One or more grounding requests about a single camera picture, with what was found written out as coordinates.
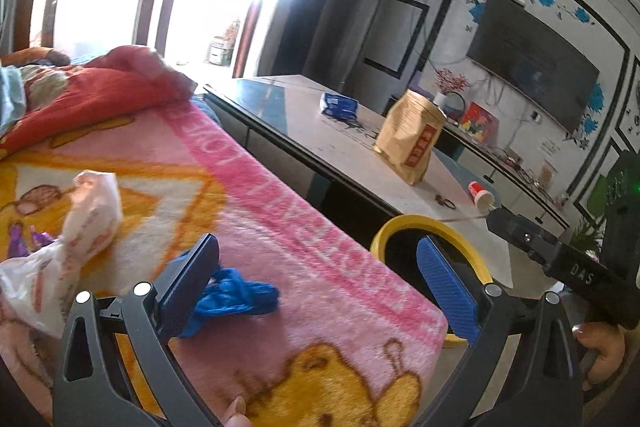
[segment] tiled floor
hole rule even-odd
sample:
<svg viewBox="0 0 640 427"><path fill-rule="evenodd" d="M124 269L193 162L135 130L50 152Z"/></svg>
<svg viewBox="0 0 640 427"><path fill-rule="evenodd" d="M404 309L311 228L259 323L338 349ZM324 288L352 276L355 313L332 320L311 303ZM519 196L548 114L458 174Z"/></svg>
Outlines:
<svg viewBox="0 0 640 427"><path fill-rule="evenodd" d="M216 66L210 62L188 62L187 64L171 64L173 68L186 74L191 80L198 84L195 94L204 93L206 84L225 82L231 79L233 69Z"/></svg>

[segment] black gripper frame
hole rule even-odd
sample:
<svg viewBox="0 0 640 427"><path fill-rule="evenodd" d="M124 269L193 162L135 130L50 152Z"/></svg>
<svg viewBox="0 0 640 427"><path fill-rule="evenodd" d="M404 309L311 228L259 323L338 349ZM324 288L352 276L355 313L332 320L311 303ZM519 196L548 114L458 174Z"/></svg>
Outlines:
<svg viewBox="0 0 640 427"><path fill-rule="evenodd" d="M617 223L613 218L610 218L610 221L612 226ZM526 217L515 216L506 208L492 210L486 218L486 223L495 235L525 251L532 260L541 264L546 276L561 281L587 300L599 320L619 324L627 330L634 330L638 326L640 289L636 285L637 264L628 272L615 271L610 266L594 261L587 254L565 245ZM613 235L617 234L606 234L606 243L614 242L614 238L609 239L609 236ZM626 247L618 245L618 248L625 252L627 247L633 250L635 244L629 242ZM610 253L609 250L607 248L603 253Z"/></svg>
<svg viewBox="0 0 640 427"><path fill-rule="evenodd" d="M181 261L122 297L76 297L62 337L53 390L54 425L65 427L222 426L167 347L180 334L219 261L205 234ZM126 334L166 419L140 406L116 334Z"/></svg>
<svg viewBox="0 0 640 427"><path fill-rule="evenodd" d="M581 426L582 375L558 295L546 293L536 301L511 297L502 289L498 295L495 284L479 288L472 294L478 302L480 333L415 426ZM518 333L518 349L496 404L471 418L507 337Z"/></svg>

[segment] brown paper bag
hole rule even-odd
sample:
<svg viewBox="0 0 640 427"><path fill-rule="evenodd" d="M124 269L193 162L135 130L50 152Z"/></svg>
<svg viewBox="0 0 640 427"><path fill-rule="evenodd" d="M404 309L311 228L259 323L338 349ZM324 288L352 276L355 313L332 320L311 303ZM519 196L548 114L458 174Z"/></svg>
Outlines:
<svg viewBox="0 0 640 427"><path fill-rule="evenodd" d="M431 149L447 119L437 105L408 90L389 110L373 150L409 185L429 166Z"/></svg>

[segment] blue gripper pad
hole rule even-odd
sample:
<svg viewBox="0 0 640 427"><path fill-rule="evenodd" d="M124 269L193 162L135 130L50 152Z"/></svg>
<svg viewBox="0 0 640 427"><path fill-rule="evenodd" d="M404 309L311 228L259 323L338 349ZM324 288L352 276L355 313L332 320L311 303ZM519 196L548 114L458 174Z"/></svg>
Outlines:
<svg viewBox="0 0 640 427"><path fill-rule="evenodd" d="M449 326L461 339L473 344L480 333L478 305L430 236L418 242L418 269L444 312Z"/></svg>
<svg viewBox="0 0 640 427"><path fill-rule="evenodd" d="M164 343L184 329L219 260L218 240L205 233L188 253L169 263L156 278L158 337Z"/></svg>

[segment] white plastic bag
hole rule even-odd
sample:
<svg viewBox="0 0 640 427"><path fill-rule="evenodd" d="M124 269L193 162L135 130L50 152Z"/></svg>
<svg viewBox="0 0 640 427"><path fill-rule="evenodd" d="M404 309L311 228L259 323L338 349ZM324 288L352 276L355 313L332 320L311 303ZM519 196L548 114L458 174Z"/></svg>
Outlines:
<svg viewBox="0 0 640 427"><path fill-rule="evenodd" d="M28 257L0 263L4 298L28 325L57 339L78 289L80 269L113 240L122 221L115 174L84 171L74 179L60 237Z"/></svg>

